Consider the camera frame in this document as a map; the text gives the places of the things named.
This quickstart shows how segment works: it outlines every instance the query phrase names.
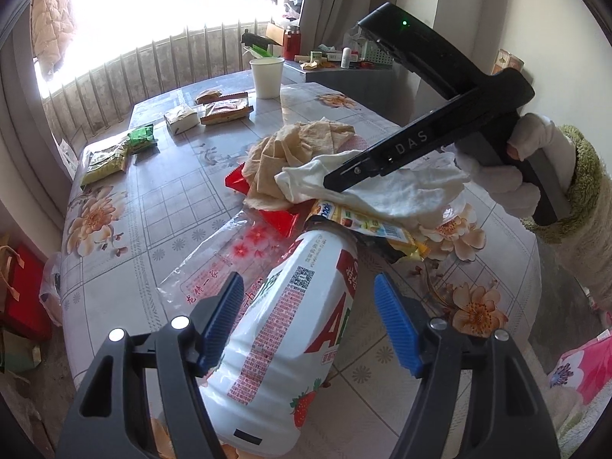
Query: gloved hand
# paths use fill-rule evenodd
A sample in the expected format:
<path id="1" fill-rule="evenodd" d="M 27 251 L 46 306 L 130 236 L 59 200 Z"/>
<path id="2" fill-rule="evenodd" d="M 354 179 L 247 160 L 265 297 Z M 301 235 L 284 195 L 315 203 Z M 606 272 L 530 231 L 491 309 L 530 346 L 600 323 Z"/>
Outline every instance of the gloved hand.
<path id="1" fill-rule="evenodd" d="M 508 140 L 507 153 L 522 161 L 538 148 L 546 153 L 562 190 L 567 193 L 576 166 L 573 142 L 549 118 L 526 114 L 516 123 Z M 533 215 L 540 201 L 540 189 L 531 183 L 523 183 L 522 174 L 516 167 L 482 167 L 454 145 L 447 146 L 446 150 L 455 153 L 457 166 L 468 173 L 474 183 L 487 190 L 508 214 L 521 219 Z"/>

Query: crumpled brown cloth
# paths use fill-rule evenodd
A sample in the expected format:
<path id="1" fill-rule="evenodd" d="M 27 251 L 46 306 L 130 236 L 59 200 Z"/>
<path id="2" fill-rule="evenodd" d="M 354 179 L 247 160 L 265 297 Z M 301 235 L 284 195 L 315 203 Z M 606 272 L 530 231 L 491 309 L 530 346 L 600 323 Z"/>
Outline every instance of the crumpled brown cloth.
<path id="1" fill-rule="evenodd" d="M 338 153 L 354 134 L 353 126 L 327 119 L 283 126 L 249 151 L 243 176 L 251 187 L 244 203 L 260 210 L 290 208 L 293 203 L 285 199 L 274 176 L 284 167 L 300 167 L 317 155 Z"/>

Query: paper cup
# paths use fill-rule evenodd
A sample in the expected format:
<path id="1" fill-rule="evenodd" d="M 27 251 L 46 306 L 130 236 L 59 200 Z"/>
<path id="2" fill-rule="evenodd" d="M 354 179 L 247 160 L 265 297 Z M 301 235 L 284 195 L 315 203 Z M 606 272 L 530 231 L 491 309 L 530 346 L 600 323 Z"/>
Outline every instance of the paper cup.
<path id="1" fill-rule="evenodd" d="M 255 96 L 257 98 L 277 98 L 280 96 L 280 79 L 283 76 L 285 59 L 269 57 L 251 60 Z"/>

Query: white bottle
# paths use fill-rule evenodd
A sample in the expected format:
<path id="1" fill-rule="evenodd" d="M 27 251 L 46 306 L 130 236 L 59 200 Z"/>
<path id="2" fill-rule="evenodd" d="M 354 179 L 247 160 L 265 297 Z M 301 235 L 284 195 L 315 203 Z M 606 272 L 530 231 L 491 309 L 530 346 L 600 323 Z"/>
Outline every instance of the white bottle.
<path id="1" fill-rule="evenodd" d="M 353 236 L 325 225 L 283 255 L 200 392 L 219 439 L 265 457 L 289 452 L 325 380 L 357 286 Z"/>
<path id="2" fill-rule="evenodd" d="M 340 63 L 340 67 L 342 69 L 348 69 L 350 68 L 350 64 L 351 64 L 351 49 L 349 47 L 344 48 L 344 50 L 342 50 L 342 62 Z"/>

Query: strawberry picture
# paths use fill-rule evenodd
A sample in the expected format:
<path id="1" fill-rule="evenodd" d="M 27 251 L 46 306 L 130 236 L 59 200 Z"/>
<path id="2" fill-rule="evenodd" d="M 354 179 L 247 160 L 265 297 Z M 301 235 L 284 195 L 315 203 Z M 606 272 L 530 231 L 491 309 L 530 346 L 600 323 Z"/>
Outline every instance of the strawberry picture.
<path id="1" fill-rule="evenodd" d="M 309 388 L 306 389 L 305 392 L 302 392 L 298 398 L 293 399 L 291 402 L 291 408 L 293 409 L 293 422 L 296 425 L 296 428 L 302 428 L 304 423 L 306 422 L 306 414 L 308 413 L 308 407 L 314 400 L 314 396 L 316 395 L 316 391 L 321 386 L 321 379 L 317 378 L 314 380 L 314 389 L 312 392 L 309 392 Z"/>

